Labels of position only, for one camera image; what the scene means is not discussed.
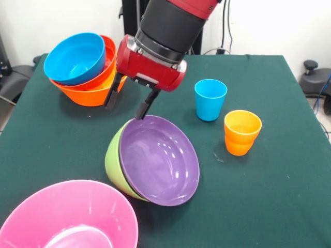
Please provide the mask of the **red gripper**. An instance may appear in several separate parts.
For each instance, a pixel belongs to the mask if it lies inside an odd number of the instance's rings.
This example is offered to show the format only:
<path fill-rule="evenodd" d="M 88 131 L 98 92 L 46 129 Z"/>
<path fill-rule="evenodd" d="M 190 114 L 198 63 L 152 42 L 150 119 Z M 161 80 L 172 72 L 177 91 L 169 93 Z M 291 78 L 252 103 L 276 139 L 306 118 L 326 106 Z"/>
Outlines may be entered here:
<path fill-rule="evenodd" d="M 158 97 L 160 89 L 171 92 L 181 84 L 187 71 L 187 62 L 182 60 L 179 64 L 168 63 L 146 51 L 139 53 L 139 48 L 133 36 L 124 36 L 117 51 L 116 69 L 118 73 L 114 77 L 103 105 L 107 110 L 114 106 L 122 74 L 131 79 L 145 80 L 147 84 L 151 87 L 155 86 L 157 89 L 153 89 L 148 94 L 135 114 L 135 119 L 142 120 Z"/>

